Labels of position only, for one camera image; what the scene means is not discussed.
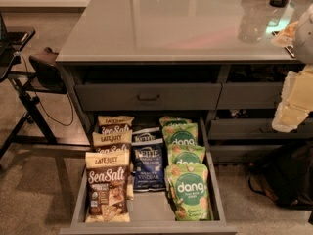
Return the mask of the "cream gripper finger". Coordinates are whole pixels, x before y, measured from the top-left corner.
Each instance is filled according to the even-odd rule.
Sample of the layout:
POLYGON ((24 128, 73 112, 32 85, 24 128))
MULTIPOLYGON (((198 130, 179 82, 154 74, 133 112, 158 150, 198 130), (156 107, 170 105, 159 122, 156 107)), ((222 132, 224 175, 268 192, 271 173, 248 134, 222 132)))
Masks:
POLYGON ((308 117, 308 112, 281 102, 275 112, 272 128, 279 132, 289 133, 296 130, 308 117))

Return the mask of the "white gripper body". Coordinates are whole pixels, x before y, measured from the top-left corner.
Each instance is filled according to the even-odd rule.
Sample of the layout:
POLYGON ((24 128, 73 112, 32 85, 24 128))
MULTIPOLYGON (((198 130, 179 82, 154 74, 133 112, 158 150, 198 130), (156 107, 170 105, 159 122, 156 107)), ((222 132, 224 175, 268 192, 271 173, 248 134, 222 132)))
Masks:
POLYGON ((290 71, 284 81, 281 121, 304 121, 313 111, 313 65, 290 71))

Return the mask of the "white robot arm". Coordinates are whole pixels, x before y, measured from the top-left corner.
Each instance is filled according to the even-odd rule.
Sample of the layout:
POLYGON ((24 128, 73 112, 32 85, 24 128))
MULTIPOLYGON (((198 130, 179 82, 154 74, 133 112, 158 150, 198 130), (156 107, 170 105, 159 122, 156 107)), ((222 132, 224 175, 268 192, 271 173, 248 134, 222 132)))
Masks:
POLYGON ((300 72, 289 71, 283 83, 272 128, 291 132, 313 111, 313 5, 299 18, 279 31, 271 43, 277 47, 292 47, 296 59, 304 64, 300 72))

